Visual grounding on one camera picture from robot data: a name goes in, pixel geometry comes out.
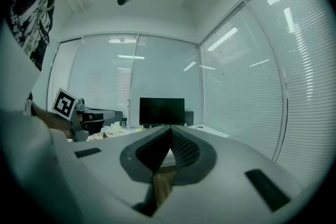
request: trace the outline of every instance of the computer monitor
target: computer monitor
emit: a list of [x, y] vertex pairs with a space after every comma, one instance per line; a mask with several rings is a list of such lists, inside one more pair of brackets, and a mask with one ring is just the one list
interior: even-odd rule
[[184, 125], [184, 99], [140, 98], [139, 125]]

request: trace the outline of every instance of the black monitor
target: black monitor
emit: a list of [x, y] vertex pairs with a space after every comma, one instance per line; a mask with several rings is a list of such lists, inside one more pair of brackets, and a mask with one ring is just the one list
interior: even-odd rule
[[184, 125], [184, 99], [140, 98], [139, 125]]

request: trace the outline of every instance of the black slot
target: black slot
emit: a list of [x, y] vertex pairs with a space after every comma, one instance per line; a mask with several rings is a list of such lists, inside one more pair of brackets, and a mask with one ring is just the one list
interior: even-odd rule
[[101, 150], [97, 147], [89, 148], [88, 150], [83, 151], [75, 151], [75, 155], [77, 158], [86, 157], [95, 153], [101, 152]]
[[274, 212], [290, 199], [259, 169], [245, 172], [245, 175]]

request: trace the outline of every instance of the black t-shirt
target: black t-shirt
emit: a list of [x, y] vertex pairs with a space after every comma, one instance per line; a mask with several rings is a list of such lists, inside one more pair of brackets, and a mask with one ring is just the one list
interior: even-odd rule
[[4, 14], [18, 44], [41, 70], [49, 45], [55, 0], [10, 0]]

